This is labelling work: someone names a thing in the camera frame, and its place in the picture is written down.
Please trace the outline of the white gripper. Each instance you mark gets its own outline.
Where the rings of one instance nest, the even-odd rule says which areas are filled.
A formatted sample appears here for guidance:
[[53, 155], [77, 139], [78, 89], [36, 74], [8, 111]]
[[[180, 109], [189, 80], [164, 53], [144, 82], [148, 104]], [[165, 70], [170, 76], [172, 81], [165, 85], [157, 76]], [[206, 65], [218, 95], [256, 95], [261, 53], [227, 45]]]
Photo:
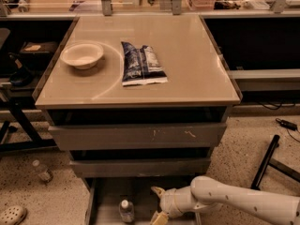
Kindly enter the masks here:
[[151, 187], [151, 190], [160, 198], [160, 208], [163, 212], [156, 211], [150, 220], [150, 225], [166, 225], [169, 218], [179, 218], [182, 212], [175, 202], [175, 188], [165, 190], [162, 187]]

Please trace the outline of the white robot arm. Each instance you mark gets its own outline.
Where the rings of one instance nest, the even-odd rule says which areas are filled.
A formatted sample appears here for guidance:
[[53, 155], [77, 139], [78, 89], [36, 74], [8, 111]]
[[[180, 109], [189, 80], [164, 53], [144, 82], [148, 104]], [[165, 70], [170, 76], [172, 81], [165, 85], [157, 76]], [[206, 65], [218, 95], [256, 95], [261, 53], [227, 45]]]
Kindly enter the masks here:
[[229, 186], [207, 176], [197, 176], [187, 187], [165, 190], [151, 187], [160, 198], [150, 225], [166, 225], [187, 212], [204, 213], [228, 204], [273, 225], [300, 225], [300, 198]]

